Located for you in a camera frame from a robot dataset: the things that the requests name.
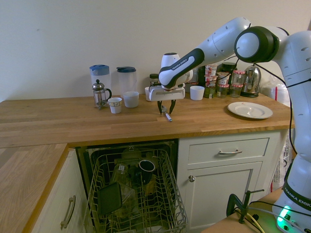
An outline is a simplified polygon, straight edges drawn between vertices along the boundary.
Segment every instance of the wire rack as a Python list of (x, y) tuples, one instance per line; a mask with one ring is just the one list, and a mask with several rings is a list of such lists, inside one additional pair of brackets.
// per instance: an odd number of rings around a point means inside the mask
[[(98, 191), (109, 185), (117, 154), (105, 154), (97, 159), (88, 196), (84, 226), (87, 233), (151, 233), (181, 232), (188, 223), (185, 208), (177, 187), (176, 178), (165, 150), (151, 149), (142, 151), (152, 154), (157, 169), (153, 174), (152, 191), (143, 185), (129, 184), (135, 190), (135, 201), (126, 207), (126, 217), (114, 212), (98, 215)], [(140, 159), (122, 160), (130, 166), (138, 164)]]

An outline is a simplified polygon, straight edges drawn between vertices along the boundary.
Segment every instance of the drawer handle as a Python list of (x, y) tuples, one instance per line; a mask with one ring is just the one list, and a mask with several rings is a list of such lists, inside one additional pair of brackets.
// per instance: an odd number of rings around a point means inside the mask
[(71, 203), (72, 203), (72, 205), (71, 205), (71, 210), (69, 212), (68, 218), (66, 219), (66, 217), (67, 217), (67, 215), (66, 215), (65, 216), (65, 220), (60, 223), (60, 226), (61, 226), (60, 229), (63, 229), (63, 228), (66, 229), (68, 224), (69, 224), (69, 222), (70, 222), (70, 220), (71, 220), (71, 217), (72, 217), (72, 214), (73, 214), (73, 210), (74, 210), (74, 206), (76, 205), (76, 196), (75, 195), (72, 198), (69, 198), (68, 209), (70, 208), (70, 204)]
[(194, 182), (195, 181), (195, 177), (194, 176), (189, 176), (189, 181), (190, 182)]
[(236, 150), (234, 152), (222, 152), (222, 151), (219, 151), (219, 154), (240, 154), (242, 152), (243, 151), (241, 151), (241, 150)]

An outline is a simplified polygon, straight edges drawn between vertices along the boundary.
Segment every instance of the small white cup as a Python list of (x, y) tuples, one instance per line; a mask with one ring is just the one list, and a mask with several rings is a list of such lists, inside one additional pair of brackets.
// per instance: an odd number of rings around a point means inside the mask
[(202, 86), (191, 86), (190, 87), (190, 99), (202, 100), (204, 95), (204, 87)]
[(149, 87), (145, 87), (145, 93), (146, 93), (146, 100), (147, 100), (147, 101), (151, 101), (151, 100), (149, 99), (149, 94), (150, 94), (150, 92), (149, 92)]
[(123, 94), (124, 103), (127, 108), (136, 108), (139, 102), (139, 93), (137, 91), (128, 91)]
[(111, 113), (117, 114), (121, 112), (122, 99), (119, 97), (113, 97), (108, 99), (108, 104), (110, 106)]

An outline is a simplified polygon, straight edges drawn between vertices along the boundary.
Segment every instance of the ceramic plate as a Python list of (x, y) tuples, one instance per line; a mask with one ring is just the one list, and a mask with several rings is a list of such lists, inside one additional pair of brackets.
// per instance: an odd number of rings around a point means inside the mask
[(248, 118), (265, 119), (273, 115), (271, 109), (256, 103), (235, 102), (228, 105), (229, 111)]

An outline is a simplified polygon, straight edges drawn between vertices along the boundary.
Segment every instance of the dishwasher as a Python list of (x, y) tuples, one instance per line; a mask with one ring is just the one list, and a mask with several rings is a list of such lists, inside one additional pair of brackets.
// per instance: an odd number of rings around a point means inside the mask
[[(178, 140), (77, 148), (87, 194), (83, 232), (181, 232), (188, 219), (176, 182), (177, 147)], [(155, 165), (147, 184), (142, 176), (136, 183), (132, 179), (141, 161), (152, 161)], [(108, 203), (103, 206), (100, 193), (112, 187), (118, 166), (125, 167), (128, 174), (128, 182), (120, 183), (122, 204), (119, 209), (103, 214), (103, 209), (118, 195), (102, 198)]]

